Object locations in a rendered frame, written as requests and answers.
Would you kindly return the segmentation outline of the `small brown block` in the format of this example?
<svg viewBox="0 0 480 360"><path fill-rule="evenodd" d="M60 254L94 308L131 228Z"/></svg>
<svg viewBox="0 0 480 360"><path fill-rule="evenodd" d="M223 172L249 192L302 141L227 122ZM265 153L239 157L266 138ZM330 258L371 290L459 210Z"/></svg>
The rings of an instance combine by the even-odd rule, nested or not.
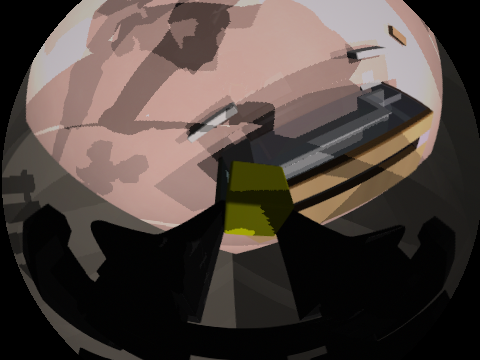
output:
<svg viewBox="0 0 480 360"><path fill-rule="evenodd" d="M393 25L389 25L388 32L389 35L395 37L395 39L399 41L401 45L407 45L407 39L405 39L405 36L401 35L401 33L397 31L397 29L393 27Z"/></svg>

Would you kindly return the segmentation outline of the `olive yellow cube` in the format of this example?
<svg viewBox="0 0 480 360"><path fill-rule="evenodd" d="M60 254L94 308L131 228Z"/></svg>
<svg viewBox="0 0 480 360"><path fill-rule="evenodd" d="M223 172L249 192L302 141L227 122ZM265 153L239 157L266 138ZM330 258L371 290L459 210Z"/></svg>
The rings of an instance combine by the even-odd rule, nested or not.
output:
<svg viewBox="0 0 480 360"><path fill-rule="evenodd" d="M283 168L232 161L225 197L225 233L275 236L293 208Z"/></svg>

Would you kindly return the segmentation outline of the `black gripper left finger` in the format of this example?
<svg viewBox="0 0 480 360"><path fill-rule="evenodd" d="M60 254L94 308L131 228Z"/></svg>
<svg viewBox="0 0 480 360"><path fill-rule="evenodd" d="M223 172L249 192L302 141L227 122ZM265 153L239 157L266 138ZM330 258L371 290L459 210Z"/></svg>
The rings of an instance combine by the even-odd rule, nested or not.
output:
<svg viewBox="0 0 480 360"><path fill-rule="evenodd" d="M201 323L224 236L225 200L160 235L96 220L91 223L105 259L163 277L188 321Z"/></svg>

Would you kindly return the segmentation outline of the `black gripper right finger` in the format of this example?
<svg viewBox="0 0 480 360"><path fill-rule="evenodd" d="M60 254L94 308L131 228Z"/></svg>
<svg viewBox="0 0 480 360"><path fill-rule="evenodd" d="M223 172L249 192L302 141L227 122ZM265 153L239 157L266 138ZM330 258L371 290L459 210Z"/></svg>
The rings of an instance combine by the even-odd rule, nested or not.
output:
<svg viewBox="0 0 480 360"><path fill-rule="evenodd" d="M356 265L364 257L395 247L404 231L403 225L395 225L364 235L344 236L292 211L276 236L299 321L321 316L321 305L331 299Z"/></svg>

